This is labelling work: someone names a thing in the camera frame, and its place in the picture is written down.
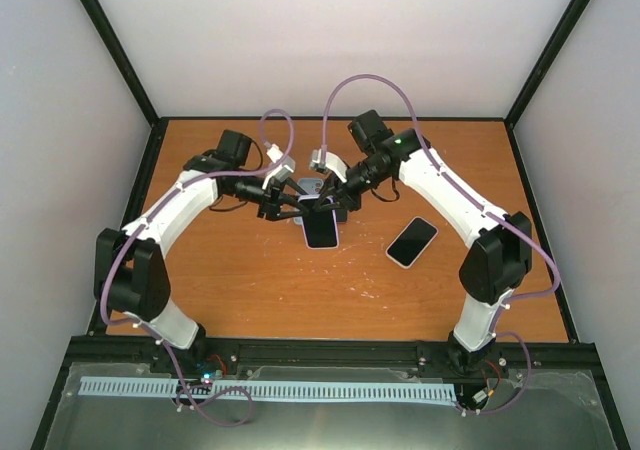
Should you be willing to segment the purple phone black screen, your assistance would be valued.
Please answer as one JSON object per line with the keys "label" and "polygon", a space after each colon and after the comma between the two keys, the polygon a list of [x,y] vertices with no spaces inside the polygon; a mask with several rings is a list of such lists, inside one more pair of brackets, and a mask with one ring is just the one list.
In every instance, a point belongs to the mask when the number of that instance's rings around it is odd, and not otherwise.
{"label": "purple phone black screen", "polygon": [[336,222],[338,224],[344,224],[347,222],[348,211],[346,209],[343,209],[343,208],[335,209],[334,214],[335,214]]}

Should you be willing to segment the light blue phone case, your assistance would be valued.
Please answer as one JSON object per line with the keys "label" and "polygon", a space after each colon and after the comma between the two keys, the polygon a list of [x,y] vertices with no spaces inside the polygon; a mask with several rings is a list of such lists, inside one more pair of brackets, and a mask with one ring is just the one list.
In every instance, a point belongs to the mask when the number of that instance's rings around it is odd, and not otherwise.
{"label": "light blue phone case", "polygon": [[301,178],[298,181],[298,186],[303,190],[303,192],[297,195],[297,200],[300,201],[309,212],[311,212],[320,195],[323,180],[320,178],[310,177]]}

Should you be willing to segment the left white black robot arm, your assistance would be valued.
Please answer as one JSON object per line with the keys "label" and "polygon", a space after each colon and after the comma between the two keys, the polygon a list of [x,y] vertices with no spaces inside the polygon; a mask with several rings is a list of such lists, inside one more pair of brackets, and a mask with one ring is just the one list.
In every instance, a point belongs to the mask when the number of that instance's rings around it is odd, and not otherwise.
{"label": "left white black robot arm", "polygon": [[94,295],[100,315],[115,325],[144,328],[157,344],[168,345],[172,358],[186,372],[201,370],[208,360],[206,330],[188,317],[171,297],[165,259],[195,218],[224,195],[257,205],[258,215],[271,221],[300,215],[284,188],[290,184],[295,162],[288,150],[268,146],[271,163],[247,170],[252,139],[226,130],[216,148],[195,155],[183,166],[175,183],[146,212],[119,230],[105,229],[97,237]]}

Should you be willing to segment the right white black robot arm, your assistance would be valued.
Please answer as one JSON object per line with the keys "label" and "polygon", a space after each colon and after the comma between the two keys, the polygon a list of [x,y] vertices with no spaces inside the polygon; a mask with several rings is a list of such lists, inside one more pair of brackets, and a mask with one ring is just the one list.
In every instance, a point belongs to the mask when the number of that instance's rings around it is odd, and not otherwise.
{"label": "right white black robot arm", "polygon": [[466,296],[445,358],[453,372],[468,374],[486,356],[500,314],[531,271],[531,221],[482,197],[445,164],[417,127],[394,133],[370,110],[353,119],[348,130],[365,157],[349,166],[326,144],[312,152],[311,169],[326,176],[315,208],[357,211],[365,192],[393,179],[439,212],[467,249],[458,272]]}

